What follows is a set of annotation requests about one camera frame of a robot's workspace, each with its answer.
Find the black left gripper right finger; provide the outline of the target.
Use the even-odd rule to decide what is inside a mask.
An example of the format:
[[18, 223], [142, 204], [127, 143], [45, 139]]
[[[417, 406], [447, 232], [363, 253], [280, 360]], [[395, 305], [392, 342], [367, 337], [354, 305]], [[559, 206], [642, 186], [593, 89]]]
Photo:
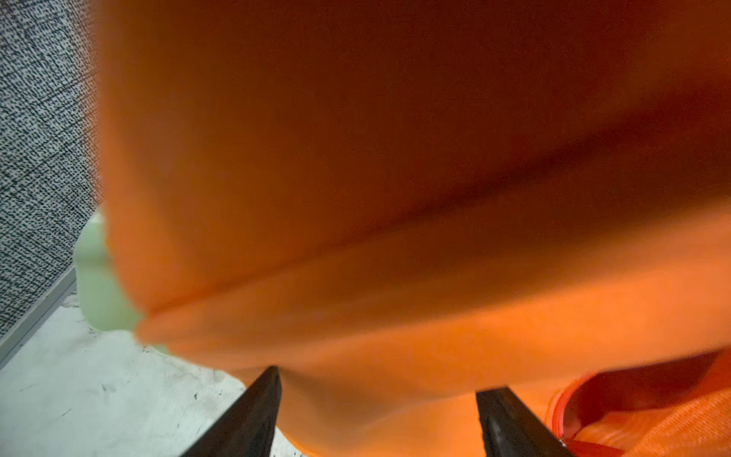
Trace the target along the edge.
[[476, 393], [487, 457], [573, 457], [509, 388]]

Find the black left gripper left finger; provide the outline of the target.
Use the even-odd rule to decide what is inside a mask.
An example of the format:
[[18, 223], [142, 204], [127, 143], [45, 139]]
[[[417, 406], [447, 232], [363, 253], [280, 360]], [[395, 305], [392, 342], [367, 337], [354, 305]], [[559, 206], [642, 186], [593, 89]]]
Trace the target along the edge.
[[278, 367], [269, 367], [183, 457], [269, 457], [282, 398]]

